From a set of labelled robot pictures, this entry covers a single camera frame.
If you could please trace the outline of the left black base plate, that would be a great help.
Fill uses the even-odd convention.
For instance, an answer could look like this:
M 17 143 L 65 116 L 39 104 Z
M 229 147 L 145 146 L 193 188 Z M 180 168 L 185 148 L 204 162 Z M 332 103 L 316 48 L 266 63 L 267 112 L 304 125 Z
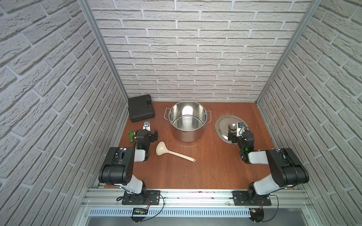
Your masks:
M 128 194 L 124 192 L 122 205 L 159 205 L 160 198 L 159 190 L 147 190 L 141 194 Z

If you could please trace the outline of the aluminium mounting rail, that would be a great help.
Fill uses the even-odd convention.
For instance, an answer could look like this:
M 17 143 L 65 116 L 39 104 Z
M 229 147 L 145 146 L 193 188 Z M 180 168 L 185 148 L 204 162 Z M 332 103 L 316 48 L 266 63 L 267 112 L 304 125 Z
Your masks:
M 196 208 L 237 208 L 252 207 L 251 202 L 243 199 L 243 190 L 225 189 L 159 189 L 146 198 L 117 200 L 124 195 L 122 189 L 90 188 L 81 202 L 82 207 L 196 207 Z M 313 208 L 304 190 L 283 189 L 269 195 L 263 203 L 255 207 L 266 208 Z

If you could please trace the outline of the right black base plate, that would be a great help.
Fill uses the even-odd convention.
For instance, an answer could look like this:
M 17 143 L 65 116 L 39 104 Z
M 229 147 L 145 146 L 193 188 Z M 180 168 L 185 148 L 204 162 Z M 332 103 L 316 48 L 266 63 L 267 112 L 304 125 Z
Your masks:
M 253 190 L 232 191 L 235 206 L 271 206 L 268 195 L 258 195 Z

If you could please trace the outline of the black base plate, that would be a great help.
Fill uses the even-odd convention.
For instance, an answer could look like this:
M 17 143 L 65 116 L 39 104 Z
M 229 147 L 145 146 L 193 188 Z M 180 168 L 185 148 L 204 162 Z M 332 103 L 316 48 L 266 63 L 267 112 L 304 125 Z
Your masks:
M 159 205 L 160 198 L 159 190 L 147 190 L 141 194 L 128 194 L 124 192 L 122 205 Z
M 235 206 L 271 206 L 268 195 L 258 195 L 253 190 L 232 191 Z

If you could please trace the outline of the green plastic tool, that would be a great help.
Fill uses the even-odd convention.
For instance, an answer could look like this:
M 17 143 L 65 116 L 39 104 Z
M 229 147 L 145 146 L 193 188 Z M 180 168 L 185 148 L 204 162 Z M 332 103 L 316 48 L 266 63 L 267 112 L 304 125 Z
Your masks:
M 129 138 L 130 138 L 130 142 L 135 143 L 135 141 L 136 141 L 136 132 L 128 131 L 128 135 L 129 135 Z

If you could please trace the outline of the black plastic tool case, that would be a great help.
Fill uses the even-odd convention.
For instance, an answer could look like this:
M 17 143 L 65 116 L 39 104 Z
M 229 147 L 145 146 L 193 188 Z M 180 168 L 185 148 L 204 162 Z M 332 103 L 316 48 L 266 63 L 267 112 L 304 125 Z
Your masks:
M 129 98 L 128 110 L 131 122 L 143 121 L 155 117 L 150 94 Z

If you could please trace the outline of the left small electronics board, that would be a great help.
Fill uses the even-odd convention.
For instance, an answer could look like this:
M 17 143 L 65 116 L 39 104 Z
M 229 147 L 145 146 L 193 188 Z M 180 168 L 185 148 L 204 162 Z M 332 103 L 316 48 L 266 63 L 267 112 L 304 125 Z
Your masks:
M 133 208 L 131 219 L 134 223 L 139 223 L 147 217 L 148 212 L 145 208 Z

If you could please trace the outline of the stainless steel pot lid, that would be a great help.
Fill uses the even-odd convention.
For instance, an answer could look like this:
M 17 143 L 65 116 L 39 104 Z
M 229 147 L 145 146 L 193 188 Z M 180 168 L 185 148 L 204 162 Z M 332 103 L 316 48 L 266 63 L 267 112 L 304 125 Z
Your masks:
M 233 145 L 233 143 L 230 140 L 228 140 L 228 132 L 229 130 L 231 130 L 232 132 L 236 132 L 238 122 L 242 122 L 246 127 L 248 127 L 248 124 L 239 117 L 233 115 L 225 115 L 220 117 L 216 121 L 215 125 L 216 133 L 219 136 L 219 138 L 222 141 Z

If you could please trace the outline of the beige plastic ladle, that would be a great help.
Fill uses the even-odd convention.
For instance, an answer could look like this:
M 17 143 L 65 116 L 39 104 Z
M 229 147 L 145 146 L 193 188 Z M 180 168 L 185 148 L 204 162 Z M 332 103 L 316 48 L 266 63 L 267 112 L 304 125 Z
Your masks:
M 163 154 L 171 154 L 171 155 L 175 155 L 175 156 L 178 156 L 178 157 L 181 157 L 183 159 L 186 159 L 186 160 L 189 160 L 191 162 L 195 162 L 196 160 L 194 158 L 191 158 L 189 156 L 186 156 L 186 155 L 183 155 L 183 154 L 180 154 L 180 153 L 176 153 L 176 152 L 173 152 L 173 151 L 170 151 L 167 149 L 165 143 L 163 141 L 159 142 L 157 147 L 156 147 L 156 154 L 161 156 Z

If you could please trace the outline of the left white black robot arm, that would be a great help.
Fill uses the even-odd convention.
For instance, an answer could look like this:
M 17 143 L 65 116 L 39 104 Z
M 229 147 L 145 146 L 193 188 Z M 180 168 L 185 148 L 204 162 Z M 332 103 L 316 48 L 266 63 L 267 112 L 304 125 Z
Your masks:
M 158 140 L 158 131 L 138 130 L 133 139 L 132 147 L 108 150 L 99 171 L 99 182 L 123 189 L 124 195 L 116 198 L 123 205 L 147 205 L 152 198 L 147 194 L 145 182 L 133 175 L 133 169 L 134 163 L 149 159 L 150 144 Z

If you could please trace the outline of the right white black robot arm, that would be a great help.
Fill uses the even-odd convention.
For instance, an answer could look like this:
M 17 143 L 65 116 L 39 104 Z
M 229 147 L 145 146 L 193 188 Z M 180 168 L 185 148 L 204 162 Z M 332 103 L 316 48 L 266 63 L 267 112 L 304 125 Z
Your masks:
M 291 148 L 254 150 L 254 135 L 250 131 L 228 131 L 228 140 L 239 147 L 246 164 L 268 165 L 270 174 L 249 184 L 247 191 L 234 193 L 234 199 L 247 205 L 270 206 L 269 194 L 287 187 L 309 182 L 309 173 Z

